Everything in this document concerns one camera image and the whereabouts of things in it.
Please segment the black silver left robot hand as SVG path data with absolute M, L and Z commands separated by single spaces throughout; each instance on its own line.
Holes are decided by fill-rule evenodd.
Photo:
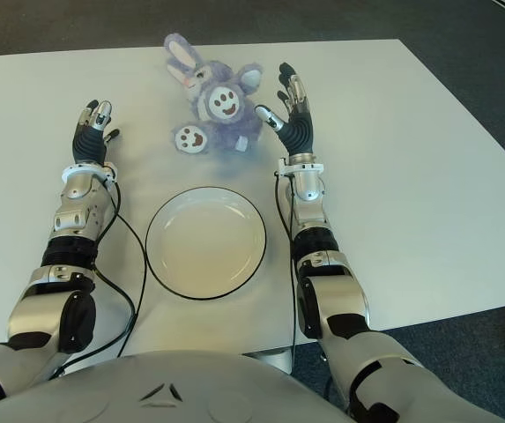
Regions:
M 120 135 L 119 129 L 105 134 L 111 123 L 112 104 L 108 100 L 90 101 L 81 111 L 72 139 L 72 155 L 76 164 L 103 166 L 108 143 Z

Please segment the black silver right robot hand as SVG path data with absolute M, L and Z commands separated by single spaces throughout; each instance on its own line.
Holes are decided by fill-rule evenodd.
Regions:
M 284 90 L 278 90 L 277 97 L 286 109 L 287 120 L 262 104 L 255 106 L 255 113 L 277 134 L 289 156 L 311 154 L 314 130 L 306 90 L 289 63 L 282 63 L 278 70 L 278 81 Z

